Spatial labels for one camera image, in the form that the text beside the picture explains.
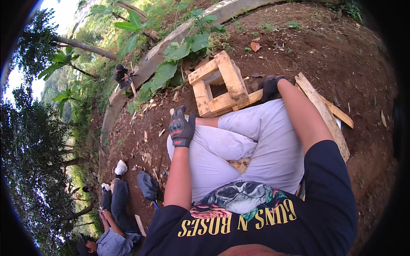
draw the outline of brown soil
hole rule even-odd
[[[226,43],[235,50],[230,52],[226,44],[225,50],[243,78],[249,77],[245,85],[250,93],[261,80],[251,74],[286,75],[294,83],[294,76],[302,72],[321,95],[340,105],[340,109],[353,119],[354,129],[343,124],[342,132],[351,154],[347,165],[358,204],[359,231],[351,249],[351,255],[357,255],[381,217],[395,181],[391,113],[396,85],[382,42],[351,18],[343,16],[342,20],[333,21],[327,8],[311,3],[264,6],[238,17],[237,21],[239,25],[232,21],[226,24],[230,36]],[[288,21],[300,23],[301,29],[288,27]],[[261,28],[261,23],[271,24],[279,31]],[[245,31],[238,29],[240,25],[244,25]],[[257,37],[261,37],[262,47],[256,53],[247,53],[245,48]],[[219,45],[215,53],[223,49],[221,42],[214,43]],[[164,170],[169,170],[170,166],[166,150],[168,134],[165,131],[158,137],[158,132],[167,130],[169,109],[188,104],[197,112],[192,87],[186,84],[180,91],[178,102],[173,102],[173,94],[170,94],[162,106],[148,110],[131,125],[132,116],[124,108],[109,135],[107,167],[100,170],[100,180],[111,181],[121,154],[128,158],[129,171],[124,180],[129,182],[132,198],[130,213],[140,215],[148,226],[154,206],[142,197],[137,187],[138,171],[131,169],[139,165],[152,174],[156,167],[161,183],[166,184]],[[386,117],[387,128],[382,124],[381,111]],[[146,143],[144,131],[148,132]],[[152,155],[150,166],[142,161],[139,152]]]

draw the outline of hat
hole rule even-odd
[[[85,246],[85,240],[82,234],[80,234],[80,240],[77,242],[77,251],[81,256],[93,256],[93,254],[88,252],[88,248]]]

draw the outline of white sneaker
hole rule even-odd
[[[111,191],[111,188],[110,188],[109,185],[106,184],[106,183],[101,184],[101,189],[102,189],[103,191],[104,191],[104,188],[105,188],[105,191]]]
[[[127,165],[122,161],[118,161],[117,167],[115,167],[115,174],[116,175],[124,175],[128,170]]]

